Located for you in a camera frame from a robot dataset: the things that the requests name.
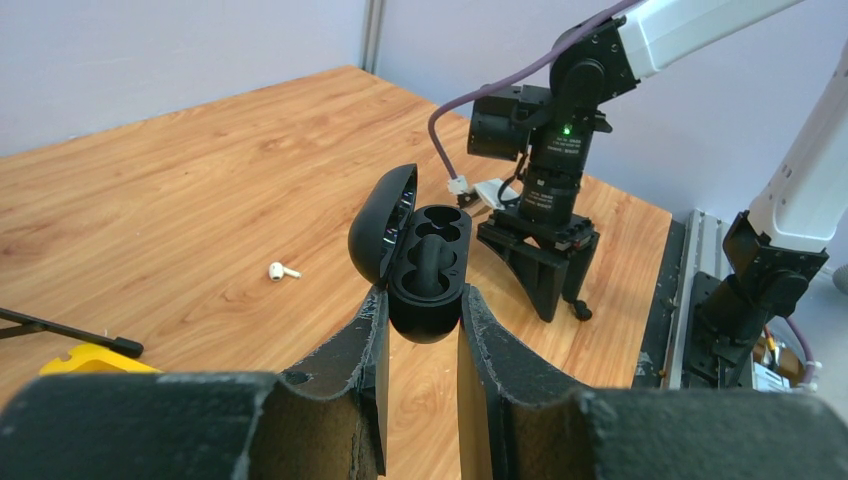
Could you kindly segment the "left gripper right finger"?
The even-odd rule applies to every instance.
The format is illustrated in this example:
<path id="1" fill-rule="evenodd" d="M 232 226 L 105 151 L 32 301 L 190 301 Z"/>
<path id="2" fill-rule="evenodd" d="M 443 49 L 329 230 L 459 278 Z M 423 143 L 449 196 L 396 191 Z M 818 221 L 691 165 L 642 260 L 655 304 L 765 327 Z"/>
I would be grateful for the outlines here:
<path id="1" fill-rule="evenodd" d="M 465 479 L 843 479 L 825 402 L 750 389 L 587 386 L 505 329 L 466 286 L 457 400 Z"/>

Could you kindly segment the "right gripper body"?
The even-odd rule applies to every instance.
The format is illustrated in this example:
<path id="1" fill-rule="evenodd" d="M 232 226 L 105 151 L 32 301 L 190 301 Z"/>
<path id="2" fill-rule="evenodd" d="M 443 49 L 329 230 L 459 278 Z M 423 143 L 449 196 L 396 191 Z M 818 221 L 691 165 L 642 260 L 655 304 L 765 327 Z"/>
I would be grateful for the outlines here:
<path id="1" fill-rule="evenodd" d="M 478 225 L 477 238 L 504 263 L 527 260 L 565 265 L 594 250 L 600 234 L 589 218 L 580 215 L 562 225 L 545 225 L 516 211 L 495 211 Z"/>

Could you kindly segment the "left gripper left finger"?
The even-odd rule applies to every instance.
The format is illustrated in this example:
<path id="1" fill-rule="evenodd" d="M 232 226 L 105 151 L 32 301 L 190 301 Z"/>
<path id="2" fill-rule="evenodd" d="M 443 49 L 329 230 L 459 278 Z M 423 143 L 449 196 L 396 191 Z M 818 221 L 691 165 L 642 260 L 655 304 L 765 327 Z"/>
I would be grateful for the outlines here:
<path id="1" fill-rule="evenodd" d="M 279 373 L 41 377 L 1 414 L 5 479 L 375 479 L 386 472 L 388 296 L 370 290 Z"/>

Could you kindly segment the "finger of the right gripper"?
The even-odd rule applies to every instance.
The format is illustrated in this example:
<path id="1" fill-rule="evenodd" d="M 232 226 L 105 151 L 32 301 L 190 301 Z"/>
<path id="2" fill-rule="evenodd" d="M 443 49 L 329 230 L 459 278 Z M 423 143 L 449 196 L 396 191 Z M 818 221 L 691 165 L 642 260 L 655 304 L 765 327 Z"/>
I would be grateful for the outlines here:
<path id="1" fill-rule="evenodd" d="M 565 281 L 562 288 L 563 299 L 572 307 L 578 298 L 589 267 L 594 258 L 597 243 L 586 243 L 580 249 L 574 250 L 569 257 Z"/>
<path id="2" fill-rule="evenodd" d="M 539 318 L 550 323 L 562 296 L 569 256 L 527 244 L 519 237 L 481 235 L 480 241 L 509 267 Z"/>

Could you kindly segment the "black earbud charging case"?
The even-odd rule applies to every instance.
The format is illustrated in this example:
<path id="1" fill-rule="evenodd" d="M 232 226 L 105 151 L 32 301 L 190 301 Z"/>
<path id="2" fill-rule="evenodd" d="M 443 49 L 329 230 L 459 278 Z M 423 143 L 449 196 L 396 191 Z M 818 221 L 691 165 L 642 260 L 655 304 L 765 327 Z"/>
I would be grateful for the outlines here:
<path id="1" fill-rule="evenodd" d="M 416 205 L 418 169 L 385 173 L 351 224 L 348 251 L 359 274 L 388 293 L 388 318 L 405 339 L 435 343 L 461 317 L 472 220 L 450 205 Z"/>

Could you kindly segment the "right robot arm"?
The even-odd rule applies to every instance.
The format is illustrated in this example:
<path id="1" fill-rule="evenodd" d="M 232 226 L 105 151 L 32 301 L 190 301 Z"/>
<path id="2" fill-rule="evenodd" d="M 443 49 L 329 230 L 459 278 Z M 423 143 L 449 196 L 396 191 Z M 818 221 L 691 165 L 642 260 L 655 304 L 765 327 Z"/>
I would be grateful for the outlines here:
<path id="1" fill-rule="evenodd" d="M 526 160 L 517 204 L 483 242 L 543 320 L 600 270 L 592 248 L 554 242 L 587 215 L 593 173 L 670 213 L 736 210 L 705 235 L 729 274 L 684 272 L 662 341 L 670 387 L 742 370 L 764 325 L 794 312 L 847 208 L 843 1 L 621 1 L 472 98 L 472 151 Z"/>

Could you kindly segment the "white earbud centre table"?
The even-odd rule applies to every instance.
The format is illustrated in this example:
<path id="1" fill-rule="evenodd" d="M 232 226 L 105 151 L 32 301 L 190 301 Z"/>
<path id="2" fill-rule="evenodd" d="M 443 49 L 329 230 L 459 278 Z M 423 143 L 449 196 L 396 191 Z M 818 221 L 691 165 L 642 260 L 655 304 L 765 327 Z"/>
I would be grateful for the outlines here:
<path id="1" fill-rule="evenodd" d="M 268 277 L 270 280 L 278 282 L 285 277 L 300 279 L 302 273 L 285 266 L 281 262 L 272 262 L 268 267 Z"/>

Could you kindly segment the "black tripod stand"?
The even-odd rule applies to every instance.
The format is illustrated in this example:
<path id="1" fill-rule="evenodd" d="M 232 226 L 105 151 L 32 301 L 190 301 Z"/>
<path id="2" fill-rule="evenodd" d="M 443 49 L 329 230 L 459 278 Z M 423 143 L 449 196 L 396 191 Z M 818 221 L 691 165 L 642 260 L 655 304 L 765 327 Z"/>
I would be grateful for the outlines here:
<path id="1" fill-rule="evenodd" d="M 130 339 L 110 338 L 5 308 L 1 309 L 1 319 L 15 323 L 15 326 L 1 329 L 2 339 L 48 332 L 98 345 L 132 359 L 140 358 L 144 352 L 144 346 L 141 343 Z"/>

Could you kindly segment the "yellow green triangle toy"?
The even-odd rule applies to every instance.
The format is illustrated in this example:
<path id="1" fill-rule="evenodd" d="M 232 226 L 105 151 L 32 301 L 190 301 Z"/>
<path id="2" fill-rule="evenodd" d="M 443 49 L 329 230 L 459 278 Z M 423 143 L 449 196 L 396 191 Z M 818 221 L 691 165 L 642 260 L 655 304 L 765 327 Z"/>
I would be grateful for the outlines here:
<path id="1" fill-rule="evenodd" d="M 41 376 L 65 373 L 160 373 L 159 369 L 94 344 L 70 349 L 66 358 L 54 358 L 40 370 Z"/>

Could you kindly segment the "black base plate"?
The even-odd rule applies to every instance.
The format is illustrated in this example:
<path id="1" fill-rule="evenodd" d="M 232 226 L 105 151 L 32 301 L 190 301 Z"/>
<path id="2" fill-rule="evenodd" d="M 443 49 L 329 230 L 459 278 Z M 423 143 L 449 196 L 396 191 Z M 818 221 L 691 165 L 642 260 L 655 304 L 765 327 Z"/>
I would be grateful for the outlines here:
<path id="1" fill-rule="evenodd" d="M 728 229 L 727 222 L 698 209 L 686 220 L 670 223 L 633 375 L 634 387 L 668 384 L 664 378 L 671 357 L 668 352 L 678 345 L 677 334 L 685 331 L 685 309 L 695 274 L 704 272 L 722 279 L 730 273 L 722 249 Z"/>

